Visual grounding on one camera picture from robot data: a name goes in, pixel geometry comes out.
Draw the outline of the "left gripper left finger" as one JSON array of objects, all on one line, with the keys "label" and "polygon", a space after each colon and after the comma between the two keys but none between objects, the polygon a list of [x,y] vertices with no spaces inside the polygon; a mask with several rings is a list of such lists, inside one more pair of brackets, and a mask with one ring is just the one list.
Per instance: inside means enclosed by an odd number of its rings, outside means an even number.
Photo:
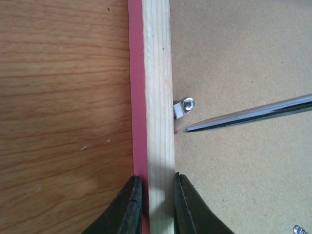
[{"label": "left gripper left finger", "polygon": [[84,234],[140,234],[142,233],[142,179],[133,175],[117,196]]}]

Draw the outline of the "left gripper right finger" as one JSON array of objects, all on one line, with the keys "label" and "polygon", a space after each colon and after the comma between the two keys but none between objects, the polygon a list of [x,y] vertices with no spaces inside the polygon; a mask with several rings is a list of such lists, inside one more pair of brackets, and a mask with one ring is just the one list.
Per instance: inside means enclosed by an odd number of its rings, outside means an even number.
[{"label": "left gripper right finger", "polygon": [[186,175],[176,173],[174,184],[176,234],[232,234],[207,206]]}]

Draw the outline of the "pink picture frame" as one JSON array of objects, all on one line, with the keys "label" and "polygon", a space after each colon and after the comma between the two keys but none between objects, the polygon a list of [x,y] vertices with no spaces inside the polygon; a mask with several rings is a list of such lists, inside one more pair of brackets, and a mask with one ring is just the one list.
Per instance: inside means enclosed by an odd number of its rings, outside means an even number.
[{"label": "pink picture frame", "polygon": [[129,55],[134,174],[143,182],[145,234],[172,234],[174,123],[170,3],[131,0]]}]

